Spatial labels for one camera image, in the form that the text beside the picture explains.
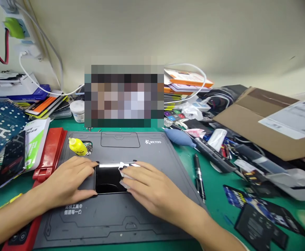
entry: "smartphone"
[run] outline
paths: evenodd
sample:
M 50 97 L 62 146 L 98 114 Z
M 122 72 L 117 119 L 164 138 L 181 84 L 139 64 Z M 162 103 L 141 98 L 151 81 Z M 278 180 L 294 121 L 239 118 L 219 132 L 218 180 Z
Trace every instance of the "smartphone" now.
M 26 131 L 21 131 L 6 143 L 0 170 L 0 188 L 7 185 L 25 170 L 25 136 Z
M 124 163 L 124 166 L 138 166 L 135 163 Z M 99 164 L 95 169 L 95 191 L 98 194 L 125 193 L 127 189 L 120 184 L 120 163 Z

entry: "black pen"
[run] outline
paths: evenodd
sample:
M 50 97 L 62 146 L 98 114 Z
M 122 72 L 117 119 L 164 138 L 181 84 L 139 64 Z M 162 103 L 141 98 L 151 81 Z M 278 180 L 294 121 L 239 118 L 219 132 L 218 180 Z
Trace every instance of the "black pen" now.
M 201 177 L 201 169 L 200 169 L 200 163 L 199 163 L 199 158 L 198 155 L 195 154 L 194 157 L 194 168 L 195 168 L 195 173 L 196 173 L 196 183 L 197 183 L 197 191 L 202 198 L 204 204 L 206 200 L 206 195 L 205 195 L 205 189 L 204 189 L 204 184 L 202 182 L 202 177 Z

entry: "green plug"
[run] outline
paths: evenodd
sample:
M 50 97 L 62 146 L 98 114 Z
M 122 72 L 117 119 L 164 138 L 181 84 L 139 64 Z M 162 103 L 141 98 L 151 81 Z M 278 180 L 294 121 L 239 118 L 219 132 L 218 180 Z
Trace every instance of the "green plug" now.
M 11 37 L 15 37 L 17 39 L 24 38 L 23 29 L 21 28 L 16 18 L 6 17 L 5 21 L 3 21 L 3 24 L 9 30 L 9 34 L 11 35 Z

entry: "silicone mat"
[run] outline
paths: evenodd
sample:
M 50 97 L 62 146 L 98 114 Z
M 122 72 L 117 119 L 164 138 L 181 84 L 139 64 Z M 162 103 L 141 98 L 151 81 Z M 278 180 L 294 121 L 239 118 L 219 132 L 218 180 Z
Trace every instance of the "silicone mat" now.
M 100 164 L 140 160 L 154 165 L 206 209 L 164 132 L 68 131 L 67 136 L 91 142 L 93 151 L 87 157 Z M 66 139 L 59 165 L 74 155 Z M 79 189 L 94 189 L 94 185 L 95 177 L 91 176 Z M 192 237 L 178 227 L 150 214 L 131 194 L 112 193 L 48 211 L 42 217 L 34 248 L 189 238 Z

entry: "green workbench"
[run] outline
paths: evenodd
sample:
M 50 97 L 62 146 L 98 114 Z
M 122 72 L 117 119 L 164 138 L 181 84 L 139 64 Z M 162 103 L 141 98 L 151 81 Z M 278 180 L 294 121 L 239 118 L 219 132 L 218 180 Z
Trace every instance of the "green workbench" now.
M 84 124 L 78 124 L 73 118 L 54 120 L 50 123 L 50 127 L 63 127 L 68 131 L 86 131 Z M 92 131 L 96 132 L 100 128 L 93 128 Z M 102 131 L 162 131 L 161 128 L 101 128 Z M 194 149 L 187 146 L 173 145 L 176 152 L 188 172 L 189 176 L 195 181 L 195 171 L 193 165 L 193 155 L 198 153 Z M 206 192 L 206 205 L 212 216 L 212 218 L 223 228 L 238 237 L 250 250 L 255 250 L 248 242 L 240 236 L 240 234 L 234 230 L 234 224 L 240 213 L 240 209 L 230 205 L 225 196 L 223 185 L 229 185 L 231 187 L 243 190 L 245 181 L 242 180 L 237 174 L 221 174 L 212 168 L 210 163 L 199 155 L 202 178 L 204 180 L 204 187 Z M 34 181 L 32 180 L 32 173 L 26 173 L 13 180 L 10 184 L 0 189 L 0 206 L 9 201 L 19 193 L 25 193 L 31 189 Z M 297 201 L 293 198 L 273 198 L 267 199 L 268 201 L 278 204 L 287 210 L 289 210 L 293 216 L 297 218 L 297 211 L 300 209 L 305 210 L 305 201 Z M 295 234 L 285 228 L 279 227 L 289 236 L 289 242 L 287 250 L 305 250 L 305 237 Z M 44 249 L 54 251 L 72 251 L 72 250 L 98 250 L 98 251 L 113 251 L 113 250 L 202 250 L 199 243 L 195 240 L 187 241 L 166 241 L 166 242 L 142 242 L 133 244 L 117 244 L 117 245 L 99 245 L 95 247 L 80 246 L 69 248 L 55 248 Z M 271 250 L 281 250 L 273 242 L 271 242 Z

